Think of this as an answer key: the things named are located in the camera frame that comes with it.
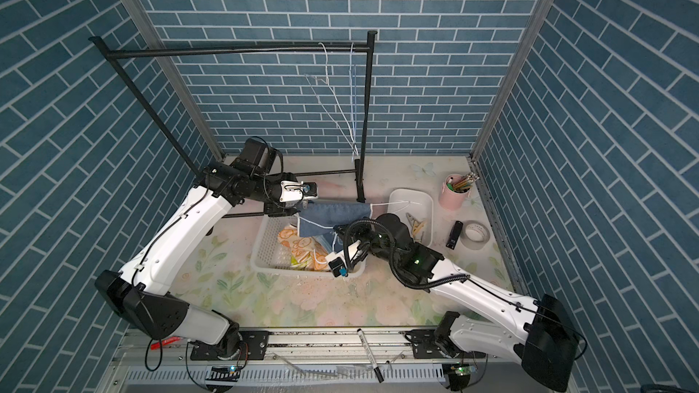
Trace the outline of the beige clothespin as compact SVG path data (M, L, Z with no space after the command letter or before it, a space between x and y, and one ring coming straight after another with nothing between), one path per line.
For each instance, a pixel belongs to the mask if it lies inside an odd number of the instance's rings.
M420 220L413 216L411 213L407 213L406 218L410 224L411 236L413 240L422 243L428 220Z

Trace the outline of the light blue wire hanger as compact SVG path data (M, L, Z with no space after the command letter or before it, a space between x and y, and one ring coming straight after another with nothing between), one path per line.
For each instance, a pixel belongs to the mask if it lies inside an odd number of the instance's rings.
M353 145L357 145L357 67L354 64L354 44L351 44L349 51L349 132L351 132L351 140Z

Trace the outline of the orange bunny towel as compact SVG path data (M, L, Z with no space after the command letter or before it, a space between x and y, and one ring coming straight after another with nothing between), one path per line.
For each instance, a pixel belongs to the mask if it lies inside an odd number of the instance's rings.
M328 271L328 252L315 238L301 237L293 225L285 226L278 233L278 246L282 264L291 269L314 272Z

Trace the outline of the white wire hanger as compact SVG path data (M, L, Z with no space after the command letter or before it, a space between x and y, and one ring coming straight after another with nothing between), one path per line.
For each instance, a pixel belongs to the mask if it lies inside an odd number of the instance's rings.
M378 212L383 209L384 207L388 211L388 203L380 203L380 204L370 204L371 205L371 216L378 216Z
M331 120L335 125L336 129L340 132L340 136L349 146L349 151L351 151L351 158L357 159L360 156L360 149L357 137L357 124L356 124L356 114L355 114L355 96L354 89L351 88L351 94L349 94L349 113L344 109L344 105L340 102L340 97L336 87L331 83L331 76L329 75L329 49L323 42L318 43L322 50L325 62L323 65L324 74L322 76L305 74L304 78L307 85L311 89L311 94L316 99L316 102L321 107L323 113ZM321 100L321 96L318 92L319 89L326 89L331 95L331 100L333 103L333 109L329 110L325 103Z

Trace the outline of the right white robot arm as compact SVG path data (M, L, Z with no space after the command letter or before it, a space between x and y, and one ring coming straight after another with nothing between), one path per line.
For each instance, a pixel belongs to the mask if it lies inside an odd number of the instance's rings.
M480 315L479 320L447 312L434 331L436 346L449 357L480 352L517 362L535 381L567 391L587 341L562 302L551 295L532 298L511 292L458 267L440 252L415 241L391 213L361 218L334 229L342 240L335 276L347 275L367 256L383 259L407 289L449 298Z

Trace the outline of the blue bear towel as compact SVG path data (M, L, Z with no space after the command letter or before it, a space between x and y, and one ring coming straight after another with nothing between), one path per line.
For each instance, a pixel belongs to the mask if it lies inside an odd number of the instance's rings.
M315 238L323 247L340 253L343 248L342 236L335 233L335 227L370 216L371 205L367 203L311 200L300 207L297 228L300 237Z

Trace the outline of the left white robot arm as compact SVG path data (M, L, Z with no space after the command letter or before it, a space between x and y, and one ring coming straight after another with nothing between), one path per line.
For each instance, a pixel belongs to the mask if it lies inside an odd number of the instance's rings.
M318 196L315 183L300 182L286 171L272 173L282 158L266 142L250 138L231 164L210 163L151 242L120 270L98 276L96 289L109 307L152 340L185 338L213 347L222 360L232 358L240 347L238 324L173 296L170 288L184 262L233 207L253 200L264 205L266 215L285 217Z

